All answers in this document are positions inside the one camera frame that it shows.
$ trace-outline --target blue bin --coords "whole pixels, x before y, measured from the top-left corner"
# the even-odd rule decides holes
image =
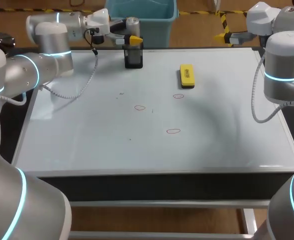
[[[179,16],[176,0],[106,0],[112,20],[136,17],[145,48],[167,48],[173,21]]]

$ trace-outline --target white table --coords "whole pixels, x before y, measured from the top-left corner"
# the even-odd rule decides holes
[[[91,51],[76,50],[72,56],[74,75],[49,84],[65,95],[83,87],[95,64]],[[265,124],[252,118],[251,89],[259,59],[251,48],[145,50],[143,69],[125,69],[123,51],[101,50],[93,81],[79,99],[68,101],[45,90],[34,91],[12,164],[36,177],[294,173],[294,141],[282,112]],[[180,88],[180,64],[193,65],[195,88]],[[262,67],[256,87],[260,118],[276,107],[264,97],[263,71]],[[170,134],[172,129],[179,130]],[[117,204],[251,208],[266,207],[268,201],[73,203]],[[253,216],[252,210],[244,214]],[[252,234],[255,228],[248,229]],[[71,235],[122,236],[86,234]],[[132,235],[149,237],[172,236]],[[209,238],[186,235],[186,239],[198,237]],[[210,239],[225,237],[231,239],[221,235]]]

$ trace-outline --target wooden floor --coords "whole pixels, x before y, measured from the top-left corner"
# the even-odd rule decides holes
[[[221,10],[248,10],[258,0],[221,0]],[[273,7],[291,5],[291,0],[265,0]],[[98,10],[104,0],[85,0],[79,9]],[[177,0],[180,11],[212,11],[211,0]],[[0,0],[1,8],[70,9],[68,0]],[[17,47],[31,47],[25,31],[26,17],[34,12],[1,12],[0,32],[16,38]],[[231,32],[246,30],[246,19],[242,14],[226,17]],[[214,36],[223,33],[221,19],[213,14],[181,15],[171,30],[170,47],[222,47]],[[84,41],[72,46],[86,46]],[[246,46],[258,46],[254,39]],[[130,232],[178,232],[178,233],[243,233],[240,213],[236,209],[190,209],[190,208],[88,208],[72,209],[74,231],[130,231]],[[256,209],[258,226],[266,219],[267,211]]]

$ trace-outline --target red marker circle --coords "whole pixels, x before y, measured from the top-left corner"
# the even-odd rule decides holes
[[[182,99],[183,97],[185,97],[184,94],[175,94],[175,95],[173,95],[174,99]]]
[[[178,128],[174,128],[174,129],[168,129],[166,132],[168,133],[168,134],[177,134],[177,133],[179,133],[181,130],[180,129],[178,129]]]
[[[138,110],[138,111],[141,111],[141,110],[144,110],[146,107],[144,106],[140,106],[140,105],[136,105],[135,106],[135,109]]]

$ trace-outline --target white robotic arm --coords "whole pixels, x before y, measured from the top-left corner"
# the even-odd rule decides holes
[[[69,41],[87,33],[95,54],[92,43],[101,43],[104,37],[120,45],[142,43],[140,37],[131,34],[113,34],[111,26],[126,28],[126,20],[110,23],[107,9],[88,17],[77,12],[28,17],[28,36],[38,44],[40,54],[30,52],[6,59],[0,50],[0,95],[12,98],[59,76],[71,75]],[[0,240],[67,240],[71,222],[69,201],[60,190],[24,174],[0,156]]]

